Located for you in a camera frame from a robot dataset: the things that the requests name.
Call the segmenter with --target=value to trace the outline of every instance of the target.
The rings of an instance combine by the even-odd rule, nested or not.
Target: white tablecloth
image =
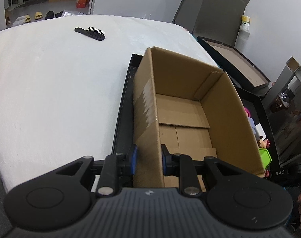
[[[96,41],[74,28],[96,27]],[[216,65],[182,27],[88,15],[0,32],[0,174],[6,191],[84,155],[111,152],[132,53],[162,47]]]

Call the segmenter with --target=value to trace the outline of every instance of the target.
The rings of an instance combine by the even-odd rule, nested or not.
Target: metal screw
[[[113,192],[114,190],[111,187],[107,187],[107,186],[98,189],[98,193],[103,196],[111,195]]]
[[[197,187],[187,187],[184,192],[188,195],[197,195],[200,190]]]

